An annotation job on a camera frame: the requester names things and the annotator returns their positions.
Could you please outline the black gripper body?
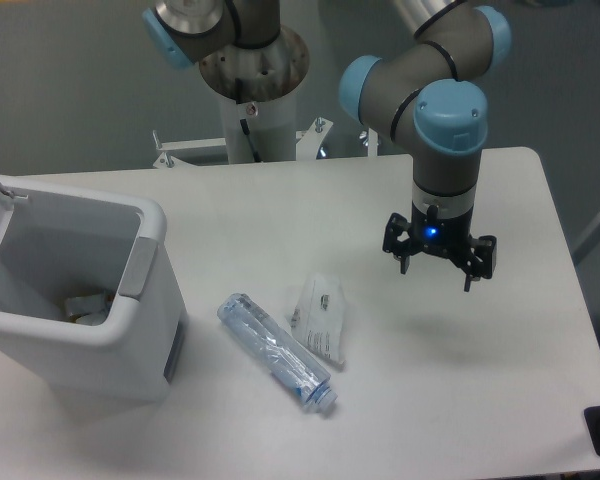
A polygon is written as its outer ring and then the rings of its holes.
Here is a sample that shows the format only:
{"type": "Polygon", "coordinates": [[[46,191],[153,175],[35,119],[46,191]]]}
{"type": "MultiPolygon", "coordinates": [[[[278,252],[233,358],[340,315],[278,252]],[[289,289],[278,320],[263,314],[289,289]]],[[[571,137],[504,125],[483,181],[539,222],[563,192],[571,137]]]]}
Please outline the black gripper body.
{"type": "Polygon", "coordinates": [[[472,216],[473,209],[470,208],[460,216],[440,219],[437,216],[428,216],[412,204],[403,263],[408,264],[411,256],[421,252],[449,259],[454,264],[473,261],[470,241],[472,216]]]}

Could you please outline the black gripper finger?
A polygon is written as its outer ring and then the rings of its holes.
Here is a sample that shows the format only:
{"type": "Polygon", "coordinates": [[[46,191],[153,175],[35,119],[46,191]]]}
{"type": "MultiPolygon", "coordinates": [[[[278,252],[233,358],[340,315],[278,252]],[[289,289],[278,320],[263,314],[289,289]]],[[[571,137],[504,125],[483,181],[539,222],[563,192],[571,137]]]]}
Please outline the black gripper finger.
{"type": "Polygon", "coordinates": [[[497,238],[493,235],[478,238],[469,236],[459,245],[451,247],[449,259],[464,272],[463,290],[468,293],[473,282],[493,277],[497,262],[497,238]]]}
{"type": "Polygon", "coordinates": [[[402,275],[407,273],[412,256],[410,228],[410,222],[394,212],[388,219],[383,237],[382,249],[399,262],[402,275]]]}

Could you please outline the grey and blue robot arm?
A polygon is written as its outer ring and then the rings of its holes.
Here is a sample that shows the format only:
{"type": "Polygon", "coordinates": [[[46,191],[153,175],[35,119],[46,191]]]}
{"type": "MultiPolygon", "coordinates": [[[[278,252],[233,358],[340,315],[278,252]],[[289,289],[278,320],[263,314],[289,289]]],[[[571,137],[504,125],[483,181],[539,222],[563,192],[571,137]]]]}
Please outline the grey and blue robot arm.
{"type": "MultiPolygon", "coordinates": [[[[383,250],[407,268],[420,253],[451,261],[467,282],[492,277],[497,241],[474,237],[471,219],[488,103],[475,79],[511,48],[506,18],[465,1],[399,1],[414,45],[385,61],[362,56],[344,71],[338,98],[361,125],[413,159],[412,212],[393,214],[383,250]]],[[[295,93],[309,54],[281,21],[276,1],[158,1],[142,15],[167,62],[197,66],[227,101],[223,120],[233,163],[292,160],[295,113],[268,108],[295,93]]]]}

